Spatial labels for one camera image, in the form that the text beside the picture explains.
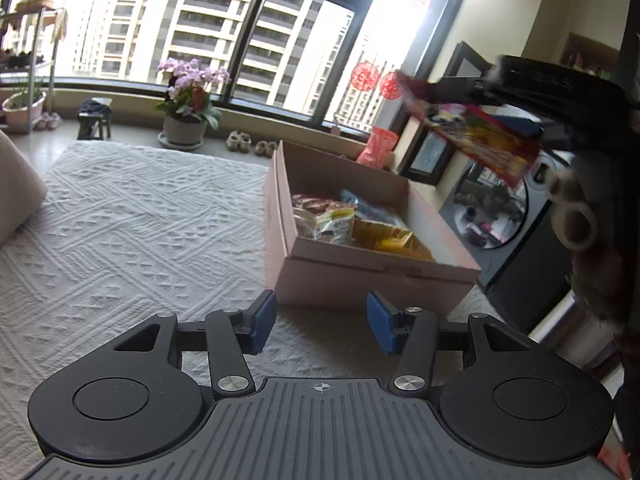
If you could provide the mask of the small yellow white packet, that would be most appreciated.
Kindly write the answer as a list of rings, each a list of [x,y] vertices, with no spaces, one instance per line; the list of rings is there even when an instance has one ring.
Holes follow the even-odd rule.
[[[300,236],[334,245],[352,244],[352,228],[356,218],[352,208],[328,209],[322,214],[313,214],[302,208],[294,208],[293,214]]]

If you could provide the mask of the red orange bag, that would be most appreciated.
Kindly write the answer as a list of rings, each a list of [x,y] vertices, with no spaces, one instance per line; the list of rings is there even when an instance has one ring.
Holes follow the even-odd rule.
[[[393,131],[372,127],[366,147],[357,157],[358,164],[383,169],[387,166],[397,141],[398,135]]]

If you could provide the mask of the red paper window decoration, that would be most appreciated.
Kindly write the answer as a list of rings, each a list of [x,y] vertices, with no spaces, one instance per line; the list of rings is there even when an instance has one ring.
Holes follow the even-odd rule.
[[[371,62],[358,62],[350,74],[350,85],[359,92],[372,91],[380,80],[380,71]]]

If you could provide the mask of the red snack packet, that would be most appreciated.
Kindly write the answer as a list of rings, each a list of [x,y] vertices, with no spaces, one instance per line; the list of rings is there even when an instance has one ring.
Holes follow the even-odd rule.
[[[327,210],[342,208],[344,206],[339,200],[330,198],[311,196],[307,194],[294,194],[292,196],[292,206],[311,212],[314,216],[323,214]]]

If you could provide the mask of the small dark stool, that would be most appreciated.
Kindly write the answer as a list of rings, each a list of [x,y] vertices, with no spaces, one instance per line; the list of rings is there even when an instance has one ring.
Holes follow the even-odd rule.
[[[111,139],[111,105],[110,98],[91,98],[82,102],[77,114],[79,141]]]

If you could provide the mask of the blue white snack bag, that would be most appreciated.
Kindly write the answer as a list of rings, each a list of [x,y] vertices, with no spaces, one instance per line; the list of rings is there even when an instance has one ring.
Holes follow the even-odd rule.
[[[345,190],[344,188],[340,192],[340,197],[343,203],[349,204],[355,208],[356,216],[361,220],[385,223],[390,226],[397,226],[401,229],[405,229],[407,227],[404,220],[400,218],[400,215],[393,207],[373,205],[357,194],[350,192],[349,190]]]

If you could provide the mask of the pink flower pot plant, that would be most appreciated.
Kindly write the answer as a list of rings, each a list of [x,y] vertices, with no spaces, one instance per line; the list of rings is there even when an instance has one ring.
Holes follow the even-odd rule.
[[[197,58],[166,58],[158,71],[168,76],[163,102],[156,108],[164,114],[162,143],[177,150],[197,150],[207,129],[216,131],[221,111],[212,101],[212,91],[229,79],[225,68],[201,68]]]

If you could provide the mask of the red yellow chicken snack bag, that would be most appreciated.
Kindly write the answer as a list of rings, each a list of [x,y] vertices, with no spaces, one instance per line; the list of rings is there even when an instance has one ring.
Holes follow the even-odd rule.
[[[409,114],[429,132],[479,162],[511,188],[533,165],[539,144],[482,110],[498,102],[477,77],[444,77],[436,82],[396,74]]]

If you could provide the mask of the beige draped sofa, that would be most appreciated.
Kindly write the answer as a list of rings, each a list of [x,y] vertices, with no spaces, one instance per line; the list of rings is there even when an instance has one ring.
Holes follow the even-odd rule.
[[[40,207],[48,188],[11,139],[0,132],[0,244]]]

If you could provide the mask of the pair of beige slippers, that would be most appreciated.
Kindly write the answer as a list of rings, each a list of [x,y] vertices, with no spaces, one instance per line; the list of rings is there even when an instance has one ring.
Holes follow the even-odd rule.
[[[248,133],[234,130],[229,133],[226,145],[229,151],[246,154],[252,146],[252,138]]]

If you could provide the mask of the metal shelf rack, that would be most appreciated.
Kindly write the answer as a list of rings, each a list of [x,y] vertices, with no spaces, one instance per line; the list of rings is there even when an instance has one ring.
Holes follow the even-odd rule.
[[[29,134],[45,129],[54,107],[54,83],[58,45],[65,38],[67,13],[53,0],[18,0],[14,9],[1,14],[1,127]],[[42,114],[27,129],[6,124],[2,102],[17,81],[41,79],[47,92]]]

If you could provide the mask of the green plant white pot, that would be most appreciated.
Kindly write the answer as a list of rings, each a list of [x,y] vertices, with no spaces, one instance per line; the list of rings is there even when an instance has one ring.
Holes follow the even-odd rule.
[[[47,92],[41,79],[17,81],[17,86],[2,102],[2,112],[6,124],[12,128],[27,129],[42,114]]]

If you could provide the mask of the dark picture frame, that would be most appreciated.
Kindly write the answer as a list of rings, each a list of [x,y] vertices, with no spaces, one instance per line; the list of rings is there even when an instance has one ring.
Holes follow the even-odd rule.
[[[460,41],[447,64],[444,75],[451,77],[481,77],[491,68],[465,41]],[[436,133],[420,127],[411,141],[408,152],[402,156],[398,174],[409,180],[436,185],[442,178],[454,148]]]

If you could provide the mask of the white textured table cloth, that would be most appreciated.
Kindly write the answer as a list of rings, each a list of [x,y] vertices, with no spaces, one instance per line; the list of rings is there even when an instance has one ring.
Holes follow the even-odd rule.
[[[293,185],[346,171],[369,173],[371,203],[405,198],[393,177],[348,159],[283,143]],[[35,388],[154,314],[201,321],[245,309],[265,288],[268,169],[146,146],[74,142],[43,176],[43,203],[1,245],[1,479],[41,460],[27,420]],[[267,377],[392,374],[363,307],[279,307],[265,350],[248,359]]]

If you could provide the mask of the cardboard box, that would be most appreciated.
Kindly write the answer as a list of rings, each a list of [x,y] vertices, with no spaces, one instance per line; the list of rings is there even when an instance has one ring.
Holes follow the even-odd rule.
[[[284,306],[361,311],[377,290],[446,315],[480,275],[405,178],[283,142],[264,194],[266,284]]]

